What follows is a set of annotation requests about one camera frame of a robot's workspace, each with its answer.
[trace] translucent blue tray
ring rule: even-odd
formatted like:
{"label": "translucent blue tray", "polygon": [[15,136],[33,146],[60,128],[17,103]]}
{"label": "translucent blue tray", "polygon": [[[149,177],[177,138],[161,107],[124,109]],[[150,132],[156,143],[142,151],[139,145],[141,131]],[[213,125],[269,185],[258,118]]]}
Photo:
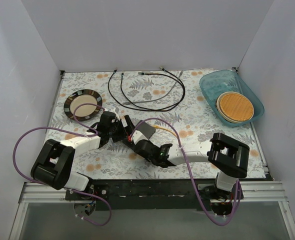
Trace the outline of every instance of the translucent blue tray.
{"label": "translucent blue tray", "polygon": [[[240,78],[238,74],[230,70],[220,70],[207,74],[199,81],[202,93],[215,112],[217,117],[229,127],[237,127],[253,122],[264,113],[264,106],[258,97],[251,91],[248,85]],[[225,120],[216,107],[217,98],[225,92],[237,92],[247,97],[254,107],[254,115],[250,120],[241,123],[232,123]]]}

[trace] floral tablecloth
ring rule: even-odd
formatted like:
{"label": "floral tablecloth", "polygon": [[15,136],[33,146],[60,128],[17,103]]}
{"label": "floral tablecloth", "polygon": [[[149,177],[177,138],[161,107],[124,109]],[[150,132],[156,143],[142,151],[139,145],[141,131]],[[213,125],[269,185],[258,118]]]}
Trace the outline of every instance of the floral tablecloth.
{"label": "floral tablecloth", "polygon": [[[97,91],[103,98],[103,107],[111,109],[119,108],[119,115],[129,115],[134,124],[139,120],[158,117],[174,125],[179,132],[182,144],[199,144],[210,139],[213,133],[220,132],[250,146],[250,156],[248,161],[248,178],[265,178],[262,157],[257,147],[257,143],[249,124],[241,127],[230,128],[223,125],[215,116],[211,107],[204,99],[199,81],[202,76],[212,73],[213,69],[185,70],[182,73],[186,94],[184,100],[174,109],[168,112],[144,112],[131,110],[119,106],[108,92],[108,80],[111,72],[70,72],[65,73],[59,90],[56,102],[52,127],[84,133],[86,129],[78,125],[74,120],[69,119],[63,106],[66,98],[77,90],[91,89]],[[172,71],[178,76],[180,71]],[[110,89],[116,99],[126,102],[120,90],[121,72],[117,72],[111,80]],[[157,99],[167,93],[172,85],[173,79],[160,75],[138,75],[137,71],[126,71],[124,73],[123,87],[127,96],[133,101],[144,101]],[[156,102],[142,103],[141,106],[148,108],[161,108],[176,103],[182,95],[182,88],[177,84],[171,93]],[[100,113],[94,118],[84,121],[88,126],[100,119]],[[163,122],[152,120],[152,125],[167,127]],[[74,135],[50,130],[46,139],[67,140]],[[157,129],[151,141],[160,146],[171,143],[175,137],[164,130]],[[195,178],[215,178],[218,169],[211,163],[191,163],[192,172]],[[131,149],[121,142],[111,141],[104,147],[87,152],[74,159],[72,170],[85,174],[93,179],[188,179],[189,173],[185,164],[161,168],[152,165],[145,159],[135,154]]]}

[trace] glass panel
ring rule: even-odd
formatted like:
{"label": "glass panel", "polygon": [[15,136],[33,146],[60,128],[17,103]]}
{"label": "glass panel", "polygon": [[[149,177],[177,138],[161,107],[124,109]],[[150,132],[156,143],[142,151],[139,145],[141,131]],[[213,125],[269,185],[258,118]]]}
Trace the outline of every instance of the glass panel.
{"label": "glass panel", "polygon": [[[107,211],[90,218],[104,222]],[[30,203],[21,240],[165,240],[247,239],[288,240],[277,202],[241,202],[225,227],[214,225],[202,211],[193,209],[114,210],[111,221],[94,226],[75,217],[73,203]]]}

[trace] yellow wire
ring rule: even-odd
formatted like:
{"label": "yellow wire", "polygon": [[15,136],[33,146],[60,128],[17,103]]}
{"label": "yellow wire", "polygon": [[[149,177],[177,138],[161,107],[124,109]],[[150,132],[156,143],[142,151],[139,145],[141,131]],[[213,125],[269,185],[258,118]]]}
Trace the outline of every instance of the yellow wire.
{"label": "yellow wire", "polygon": [[170,129],[167,129],[165,127],[162,127],[162,126],[159,126],[159,125],[152,125],[153,128],[156,128],[156,129],[162,129],[162,130],[165,130],[165,131],[168,131],[169,133],[173,134],[175,137],[177,137],[177,135],[175,134],[175,132],[171,131]]}

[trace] white backdrop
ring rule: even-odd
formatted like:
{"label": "white backdrop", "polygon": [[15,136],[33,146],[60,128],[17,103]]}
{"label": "white backdrop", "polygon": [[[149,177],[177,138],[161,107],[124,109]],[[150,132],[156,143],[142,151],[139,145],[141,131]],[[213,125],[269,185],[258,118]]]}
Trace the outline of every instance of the white backdrop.
{"label": "white backdrop", "polygon": [[295,1],[274,1],[239,70],[264,104],[256,131],[295,221]]}
{"label": "white backdrop", "polygon": [[60,70],[238,67],[273,0],[22,0]]}
{"label": "white backdrop", "polygon": [[[0,240],[9,237],[24,179],[12,164],[17,139],[48,122],[59,70],[20,0],[0,1]],[[40,152],[45,131],[19,146],[25,174]]]}

